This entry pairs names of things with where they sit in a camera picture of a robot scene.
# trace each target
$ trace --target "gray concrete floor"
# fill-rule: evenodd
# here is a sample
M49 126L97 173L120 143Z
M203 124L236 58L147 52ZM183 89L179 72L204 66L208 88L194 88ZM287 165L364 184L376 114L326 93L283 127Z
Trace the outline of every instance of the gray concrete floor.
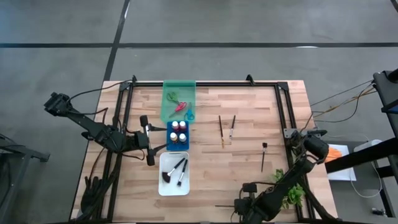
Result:
M0 42L112 42L123 0L0 2ZM352 1L132 1L121 42L393 42L398 13L389 0ZM68 219L87 142L67 119L43 104L53 91L72 95L101 86L111 49L0 49L0 133L38 151L48 163L32 161L13 209L14 223ZM304 80L311 103L397 68L397 48L325 49L119 49L111 80ZM313 107L324 110L361 89ZM77 98L80 111L94 111L98 93ZM344 123L319 123L331 135L393 136L377 95L359 102ZM324 115L349 116L354 105ZM307 117L298 117L305 122ZM346 140L363 141L361 136ZM332 184L340 218L389 223L367 213L379 198L359 198ZM374 183L363 194L374 192ZM391 184L398 192L396 184Z

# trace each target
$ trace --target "small bottle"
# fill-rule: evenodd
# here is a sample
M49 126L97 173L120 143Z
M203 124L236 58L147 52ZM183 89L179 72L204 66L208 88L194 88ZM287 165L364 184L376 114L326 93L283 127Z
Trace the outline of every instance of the small bottle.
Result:
M173 123L172 123L172 128L173 128L173 130L174 130L174 131L178 131L179 127L180 127L180 126L178 125L178 122L173 121Z
M177 141L178 141L177 134L171 133L171 134L170 134L170 139L171 139L173 142L177 142Z
M185 134L180 134L180 142L184 144L186 141L187 137L185 136Z
M180 121L180 129L181 131L185 131L187 129L187 124L185 124L185 121Z

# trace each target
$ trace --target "translucent green tray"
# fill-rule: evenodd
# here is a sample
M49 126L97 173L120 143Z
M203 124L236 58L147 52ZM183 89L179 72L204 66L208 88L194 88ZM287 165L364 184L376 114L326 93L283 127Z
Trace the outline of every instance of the translucent green tray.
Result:
M191 103L191 110L194 115L193 120L188 120L189 123L194 123L196 118L195 111L195 98L196 98L197 84L195 80L165 80L163 82L163 94L162 94L162 111L160 118L164 123L168 121L176 120L187 120L184 118L185 113L188 110L189 104ZM179 111L172 117L170 115L174 113L177 104L167 99L167 94L174 92L177 94L179 102L187 102L187 107Z

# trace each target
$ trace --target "wooden table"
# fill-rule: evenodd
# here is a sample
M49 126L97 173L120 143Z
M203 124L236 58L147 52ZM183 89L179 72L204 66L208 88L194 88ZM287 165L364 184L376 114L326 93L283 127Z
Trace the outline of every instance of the wooden table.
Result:
M104 82L110 86L116 82ZM288 81L298 128L305 125L310 116L310 104L304 82ZM104 90L99 98L98 110L108 107L105 119L111 124L118 86ZM139 116L148 115L154 126L163 127L160 120L161 87L135 87L129 117L129 130L141 130ZM287 108L284 108L288 120ZM221 115L225 148L221 147L218 115ZM233 139L229 140L232 118L236 115ZM102 120L99 114L96 121ZM229 222L233 208L215 205L233 205L242 183L274 181L271 175L276 169L287 170L284 142L281 134L275 90L270 87L197 87L196 123L190 130L190 193L181 197L163 197L158 193L159 156L156 165L149 167L145 161L123 158L114 209L114 222ZM165 142L165 133L151 134L152 147ZM262 142L268 143L261 172ZM73 206L72 218L80 208L85 189L84 176L89 176L101 146L90 142L82 175ZM142 156L140 152L130 152ZM106 153L95 170L102 176ZM310 188L328 212L337 217L325 166L315 166L308 174ZM259 192L268 186L257 186ZM105 198L104 212L108 211L110 190ZM307 209L303 208L304 217ZM282 210L274 222L295 222L294 207Z

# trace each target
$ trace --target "red scissors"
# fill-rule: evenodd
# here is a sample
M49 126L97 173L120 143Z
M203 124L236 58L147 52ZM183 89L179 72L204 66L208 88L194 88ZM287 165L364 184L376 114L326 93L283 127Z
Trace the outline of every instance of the red scissors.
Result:
M178 106L176 107L176 109L174 110L174 113L172 113L169 118L171 118L172 116L174 116L175 114L177 114L178 112L180 112L181 110L183 110L185 107L187 106L187 102L181 102L178 104Z

